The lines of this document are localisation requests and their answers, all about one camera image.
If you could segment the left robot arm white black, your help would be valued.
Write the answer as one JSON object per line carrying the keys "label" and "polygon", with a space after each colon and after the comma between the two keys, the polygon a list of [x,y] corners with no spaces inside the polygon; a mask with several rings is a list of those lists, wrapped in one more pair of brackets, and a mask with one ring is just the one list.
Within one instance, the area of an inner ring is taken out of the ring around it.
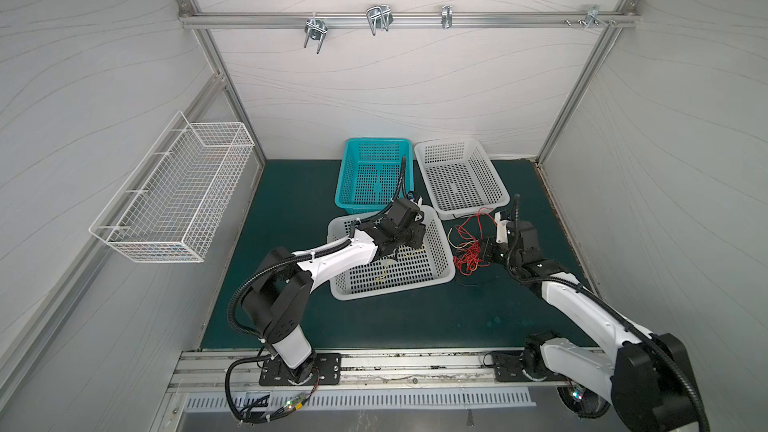
{"label": "left robot arm white black", "polygon": [[307,251],[275,248],[234,292],[227,322],[253,336],[297,376],[314,365],[314,349],[301,321],[314,290],[358,266],[391,256],[407,246],[423,245],[424,214],[405,187],[407,159],[400,160],[398,181],[389,203],[374,215],[359,219],[347,235]]}

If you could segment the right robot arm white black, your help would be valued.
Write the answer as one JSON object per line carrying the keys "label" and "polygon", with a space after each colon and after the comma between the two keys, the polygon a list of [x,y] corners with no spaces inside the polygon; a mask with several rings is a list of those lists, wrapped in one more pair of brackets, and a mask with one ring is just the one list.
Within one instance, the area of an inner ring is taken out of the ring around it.
{"label": "right robot arm white black", "polygon": [[559,310],[597,345],[590,351],[554,333],[534,334],[520,355],[532,381],[552,375],[567,384],[561,402],[574,414],[596,419],[614,409],[631,431],[680,431],[708,419],[687,349],[672,334],[657,334],[627,318],[544,256],[532,223],[519,217],[520,198],[496,213],[494,261],[512,280]]}

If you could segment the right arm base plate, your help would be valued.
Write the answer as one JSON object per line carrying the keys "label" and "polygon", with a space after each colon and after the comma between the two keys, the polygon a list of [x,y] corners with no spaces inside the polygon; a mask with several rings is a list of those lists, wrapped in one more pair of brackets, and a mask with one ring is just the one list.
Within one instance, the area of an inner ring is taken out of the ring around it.
{"label": "right arm base plate", "polygon": [[499,383],[566,381],[564,376],[549,370],[540,353],[530,348],[491,351],[483,356],[481,364],[493,371]]}

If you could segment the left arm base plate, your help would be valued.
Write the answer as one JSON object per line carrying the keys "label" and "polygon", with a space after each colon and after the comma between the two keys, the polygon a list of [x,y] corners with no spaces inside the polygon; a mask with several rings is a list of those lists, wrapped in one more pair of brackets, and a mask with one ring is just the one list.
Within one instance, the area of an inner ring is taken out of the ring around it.
{"label": "left arm base plate", "polygon": [[262,366],[260,386],[338,385],[342,369],[339,353],[311,354],[297,368],[288,367],[280,357],[269,359]]}

